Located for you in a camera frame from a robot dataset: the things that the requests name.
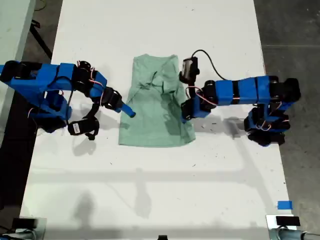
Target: black cable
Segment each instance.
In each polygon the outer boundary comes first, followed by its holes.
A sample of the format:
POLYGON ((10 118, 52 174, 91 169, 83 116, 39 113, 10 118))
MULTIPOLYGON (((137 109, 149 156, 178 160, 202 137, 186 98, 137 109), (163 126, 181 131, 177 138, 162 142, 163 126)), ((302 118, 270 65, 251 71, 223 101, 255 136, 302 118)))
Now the black cable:
POLYGON ((7 227, 5 227, 5 226, 1 226, 1 225, 0 225, 0 229, 6 230, 7 233, 9 233, 9 232, 14 233, 13 230, 11 230, 10 228, 7 228, 7 227))
POLYGON ((67 103, 67 106, 66 106, 66 111, 65 111, 65 121, 66 121, 66 124, 67 124, 67 125, 69 125, 68 112, 69 112, 69 105, 70 105, 71 98, 72 98, 72 95, 73 95, 73 94, 74 94, 74 89, 72 88, 71 93, 70 93, 70 96, 69 96, 69 99, 68 99, 68 103, 67 103))
POLYGON ((215 73, 216 73, 222 80, 227 80, 227 79, 225 79, 224 77, 222 77, 222 76, 218 73, 217 69, 215 68, 214 63, 212 62, 211 57, 209 56, 209 54, 208 54, 205 50, 198 49, 197 51, 195 51, 195 52, 191 55, 191 57, 193 57, 197 52, 203 52, 203 53, 209 58, 210 63, 211 63, 211 65, 212 65, 215 73))
POLYGON ((5 239, 9 239, 9 240, 24 240, 23 238, 18 238, 18 237, 13 237, 13 236, 10 236, 10 235, 0 235, 1 238, 5 238, 5 239))

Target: blue tape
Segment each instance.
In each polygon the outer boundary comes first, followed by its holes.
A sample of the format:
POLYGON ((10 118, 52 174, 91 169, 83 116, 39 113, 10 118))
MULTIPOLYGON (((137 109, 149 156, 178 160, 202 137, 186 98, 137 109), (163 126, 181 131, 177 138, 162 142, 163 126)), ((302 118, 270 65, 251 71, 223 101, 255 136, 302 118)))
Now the blue tape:
POLYGON ((278 210, 292 210, 292 201, 278 201, 278 210))

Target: gray floor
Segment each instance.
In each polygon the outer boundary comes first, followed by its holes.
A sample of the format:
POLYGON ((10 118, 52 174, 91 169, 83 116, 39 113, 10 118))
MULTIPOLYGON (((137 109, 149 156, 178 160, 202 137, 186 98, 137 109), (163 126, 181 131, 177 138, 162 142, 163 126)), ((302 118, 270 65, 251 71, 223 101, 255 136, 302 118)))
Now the gray floor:
MULTIPOLYGON (((300 82, 302 99, 288 113, 292 127, 280 152, 293 212, 300 216, 305 231, 320 233, 320 1, 254 2, 267 74, 300 82)), ((39 33, 51 49, 61 5, 62 0, 47 0, 46 8, 33 16, 41 23, 39 33)), ((50 62, 32 35, 23 60, 50 62)))

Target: black stand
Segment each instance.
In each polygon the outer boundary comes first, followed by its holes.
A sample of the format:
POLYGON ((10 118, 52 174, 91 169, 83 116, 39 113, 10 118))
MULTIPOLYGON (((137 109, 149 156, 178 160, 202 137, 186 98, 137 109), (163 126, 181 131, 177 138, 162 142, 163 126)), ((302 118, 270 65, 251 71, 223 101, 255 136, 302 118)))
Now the black stand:
POLYGON ((32 20, 31 21, 31 25, 30 25, 30 33, 32 33, 32 35, 34 36, 35 40, 38 42, 38 44, 43 49, 45 54, 51 60, 52 59, 52 52, 50 51, 50 49, 48 48, 48 46, 46 45, 45 41, 42 39, 42 37, 40 36, 38 31, 36 30, 36 28, 38 28, 38 29, 40 28, 40 23, 35 21, 35 20, 32 20))

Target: red and white wire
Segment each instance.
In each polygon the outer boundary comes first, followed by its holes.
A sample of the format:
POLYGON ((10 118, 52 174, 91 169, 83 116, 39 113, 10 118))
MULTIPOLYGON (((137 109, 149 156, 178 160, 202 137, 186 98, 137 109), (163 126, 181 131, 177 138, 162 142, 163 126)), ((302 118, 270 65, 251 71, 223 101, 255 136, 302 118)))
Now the red and white wire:
MULTIPOLYGON (((194 89, 197 89, 199 90, 200 92, 202 92, 202 89, 200 87, 197 87, 197 86, 187 86, 186 89, 185 89, 185 95, 190 98, 187 90, 190 89, 190 88, 194 88, 194 89)), ((195 91, 195 94, 201 98, 202 100, 206 101, 207 103, 211 104, 211 105, 214 105, 214 106, 217 106, 216 103, 212 102, 212 101, 209 101, 208 99, 206 99, 205 97, 201 96, 199 93, 197 93, 197 91, 195 91)))

